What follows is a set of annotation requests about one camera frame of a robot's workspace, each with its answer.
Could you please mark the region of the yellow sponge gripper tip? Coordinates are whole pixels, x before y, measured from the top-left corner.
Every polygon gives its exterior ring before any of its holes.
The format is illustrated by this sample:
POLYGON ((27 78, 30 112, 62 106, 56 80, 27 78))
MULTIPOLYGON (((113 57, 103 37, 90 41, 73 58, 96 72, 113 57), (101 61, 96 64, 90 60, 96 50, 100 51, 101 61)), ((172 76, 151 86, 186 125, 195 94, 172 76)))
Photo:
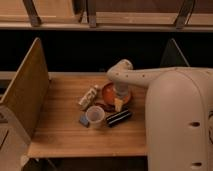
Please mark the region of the yellow sponge gripper tip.
POLYGON ((115 110, 117 112, 120 112, 122 110, 122 107, 123 107, 123 100, 119 99, 119 98, 116 98, 114 100, 114 105, 115 105, 115 110))

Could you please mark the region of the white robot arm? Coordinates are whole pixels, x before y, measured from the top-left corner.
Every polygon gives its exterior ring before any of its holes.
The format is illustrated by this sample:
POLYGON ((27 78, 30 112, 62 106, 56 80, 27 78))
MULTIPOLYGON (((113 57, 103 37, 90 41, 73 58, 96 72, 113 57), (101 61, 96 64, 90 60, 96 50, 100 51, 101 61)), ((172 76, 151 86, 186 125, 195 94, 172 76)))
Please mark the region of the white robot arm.
POLYGON ((213 69, 164 67, 135 70, 119 61, 107 71, 115 92, 145 87, 149 171, 213 171, 213 69))

